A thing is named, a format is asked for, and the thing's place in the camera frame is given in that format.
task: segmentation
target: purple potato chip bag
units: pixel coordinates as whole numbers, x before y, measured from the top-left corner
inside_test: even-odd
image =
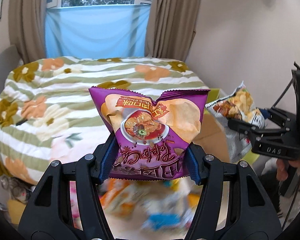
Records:
[[[210,90],[169,90],[153,101],[121,89],[92,87],[90,95],[119,152],[109,177],[177,179],[189,175],[185,150],[200,133]]]

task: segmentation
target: blue fabric sheet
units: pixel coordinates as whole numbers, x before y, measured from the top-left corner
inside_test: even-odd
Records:
[[[143,57],[150,5],[47,9],[47,57]]]

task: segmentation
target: brown curtain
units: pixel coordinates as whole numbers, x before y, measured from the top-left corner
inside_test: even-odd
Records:
[[[152,0],[146,56],[185,61],[194,39],[199,6],[200,0]]]
[[[10,0],[10,43],[25,63],[45,58],[44,18],[47,0]]]

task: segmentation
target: metal pin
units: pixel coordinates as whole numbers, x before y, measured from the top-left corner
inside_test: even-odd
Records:
[[[246,161],[242,161],[240,162],[240,166],[245,168],[248,166],[248,163]]]
[[[51,162],[51,166],[52,166],[52,167],[56,167],[56,166],[59,165],[59,163],[60,163],[60,161],[58,161],[58,160],[52,161],[52,162]]]
[[[209,162],[211,162],[211,161],[214,160],[214,156],[211,155],[211,154],[208,154],[208,155],[206,155],[206,160],[209,161]]]
[[[93,159],[93,154],[89,153],[84,157],[87,161],[92,160]]]

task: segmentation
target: floral striped blanket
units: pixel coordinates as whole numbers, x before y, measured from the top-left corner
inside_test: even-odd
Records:
[[[185,63],[169,59],[60,57],[19,66],[0,95],[0,175],[36,185],[52,160],[77,161],[104,143],[109,131],[91,86],[153,99],[165,90],[206,88]]]

